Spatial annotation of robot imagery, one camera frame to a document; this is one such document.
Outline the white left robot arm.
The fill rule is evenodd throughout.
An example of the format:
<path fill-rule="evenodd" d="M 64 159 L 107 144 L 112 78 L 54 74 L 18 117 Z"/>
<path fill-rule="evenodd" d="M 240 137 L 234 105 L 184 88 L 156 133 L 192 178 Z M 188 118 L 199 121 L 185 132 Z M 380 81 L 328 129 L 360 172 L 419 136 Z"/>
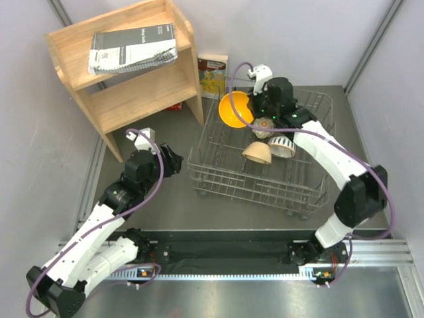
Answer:
<path fill-rule="evenodd" d="M 135 261 L 143 266 L 149 282 L 161 272 L 150 240 L 139 229 L 125 231 L 107 250 L 98 250 L 128 218 L 129 211 L 156 193 L 164 178 L 179 174 L 182 156 L 167 144 L 157 150 L 136 150 L 120 178 L 109 185 L 88 220 L 44 266 L 26 274 L 30 298 L 35 298 L 57 317 L 73 317 L 92 291 L 111 274 L 130 270 Z"/>

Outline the grey wire dish rack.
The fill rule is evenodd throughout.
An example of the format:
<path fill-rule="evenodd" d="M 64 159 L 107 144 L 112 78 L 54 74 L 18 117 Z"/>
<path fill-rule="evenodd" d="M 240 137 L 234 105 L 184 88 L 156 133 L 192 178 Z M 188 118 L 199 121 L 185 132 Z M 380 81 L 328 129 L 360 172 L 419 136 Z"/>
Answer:
<path fill-rule="evenodd" d="M 273 157 L 270 165 L 245 158 L 243 150 L 258 137 L 247 127 L 234 129 L 219 118 L 219 90 L 187 164 L 199 195 L 224 195 L 275 207 L 292 217 L 308 219 L 328 204 L 330 177 L 312 157 L 298 148 L 293 158 Z"/>

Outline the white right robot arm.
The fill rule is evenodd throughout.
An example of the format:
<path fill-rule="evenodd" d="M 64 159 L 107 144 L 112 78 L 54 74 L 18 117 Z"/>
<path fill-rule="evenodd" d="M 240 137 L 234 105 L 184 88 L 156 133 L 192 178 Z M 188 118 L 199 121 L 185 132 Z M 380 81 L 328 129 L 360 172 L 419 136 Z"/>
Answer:
<path fill-rule="evenodd" d="M 386 207 L 388 173 L 382 166 L 371 168 L 352 158 L 311 111 L 298 105 L 287 78 L 256 81 L 248 96 L 252 114 L 273 120 L 275 127 L 306 151 L 341 191 L 333 214 L 293 252 L 294 261 L 301 265 L 313 259 L 324 262 L 333 255 L 333 247 L 355 227 Z"/>

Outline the beige bird-pattern bowl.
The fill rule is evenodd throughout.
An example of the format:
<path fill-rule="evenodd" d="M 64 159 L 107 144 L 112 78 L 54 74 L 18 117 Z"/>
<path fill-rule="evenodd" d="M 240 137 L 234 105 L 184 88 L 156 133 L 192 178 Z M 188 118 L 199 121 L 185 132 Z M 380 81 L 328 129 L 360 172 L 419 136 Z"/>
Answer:
<path fill-rule="evenodd" d="M 272 163 L 270 147 L 263 142 L 252 142 L 243 150 L 242 155 L 259 164 L 269 165 Z"/>

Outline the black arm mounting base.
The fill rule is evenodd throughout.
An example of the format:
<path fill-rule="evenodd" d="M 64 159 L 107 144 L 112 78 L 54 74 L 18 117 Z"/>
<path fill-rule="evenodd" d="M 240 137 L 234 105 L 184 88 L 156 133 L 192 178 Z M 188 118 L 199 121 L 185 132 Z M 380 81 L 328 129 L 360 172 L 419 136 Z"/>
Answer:
<path fill-rule="evenodd" d="M 307 264 L 332 270 L 348 259 L 346 244 L 335 245 L 327 254 L 301 265 L 294 249 L 306 243 L 311 230 L 205 230 L 115 231 L 141 245 L 135 263 L 156 262 L 163 275 L 294 274 Z"/>

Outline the black-white striped bowl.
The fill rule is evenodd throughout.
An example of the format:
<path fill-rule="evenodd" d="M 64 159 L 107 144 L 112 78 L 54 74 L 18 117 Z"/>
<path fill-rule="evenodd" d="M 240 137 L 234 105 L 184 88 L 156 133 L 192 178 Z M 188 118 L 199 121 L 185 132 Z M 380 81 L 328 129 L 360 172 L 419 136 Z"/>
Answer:
<path fill-rule="evenodd" d="M 271 154 L 279 158 L 292 158 L 296 152 L 295 144 L 284 135 L 270 138 L 268 146 Z"/>

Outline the yellow plastic bowl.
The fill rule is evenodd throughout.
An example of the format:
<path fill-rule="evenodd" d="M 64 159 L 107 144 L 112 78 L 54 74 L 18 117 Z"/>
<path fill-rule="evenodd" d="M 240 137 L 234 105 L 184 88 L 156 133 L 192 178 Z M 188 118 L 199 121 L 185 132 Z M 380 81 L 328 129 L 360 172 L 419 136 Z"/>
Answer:
<path fill-rule="evenodd" d="M 248 108 L 249 97 L 248 94 L 242 91 L 232 92 L 233 102 L 235 109 L 239 116 L 241 116 L 246 122 L 251 124 L 254 121 L 254 116 L 251 110 Z M 227 126 L 234 129 L 241 129 L 246 125 L 237 117 L 233 110 L 230 93 L 226 94 L 218 106 L 219 116 Z"/>

